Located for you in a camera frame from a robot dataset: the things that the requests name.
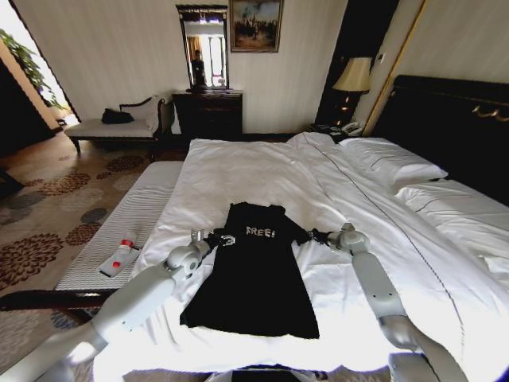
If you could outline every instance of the floral carpet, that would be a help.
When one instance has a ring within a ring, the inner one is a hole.
[[[149,165],[139,143],[112,146],[81,142],[82,154],[63,133],[9,157],[0,166],[25,187],[0,200],[0,296],[51,290],[94,236],[122,196]],[[182,149],[162,150],[157,160],[184,160]],[[52,333],[76,324],[50,310],[0,312],[0,373]],[[132,372],[126,380],[203,380],[200,374]],[[91,380],[91,364],[75,369]],[[355,373],[339,368],[329,380],[385,382],[386,369]]]

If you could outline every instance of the mirror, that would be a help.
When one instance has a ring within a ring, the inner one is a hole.
[[[192,90],[228,88],[227,7],[177,6]]]

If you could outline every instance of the doorway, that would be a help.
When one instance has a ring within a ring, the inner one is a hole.
[[[59,125],[76,125],[79,120],[68,104],[64,91],[9,0],[0,0],[0,40]]]

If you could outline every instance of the framed painting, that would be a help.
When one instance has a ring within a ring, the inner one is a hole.
[[[231,51],[276,53],[283,0],[230,0]]]

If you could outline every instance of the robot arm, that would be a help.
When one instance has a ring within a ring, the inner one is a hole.
[[[351,224],[327,236],[327,245],[333,250],[352,254],[357,279],[387,340],[397,348],[413,352],[390,355],[389,367],[394,380],[467,382],[453,356],[409,319],[382,264],[367,250],[368,244],[368,238]]]
[[[90,360],[109,342],[141,325],[221,240],[213,234],[204,240],[203,233],[197,235],[190,245],[173,249],[165,261],[146,268],[113,293],[89,322],[51,336],[2,374],[0,381],[72,381],[69,366]]]

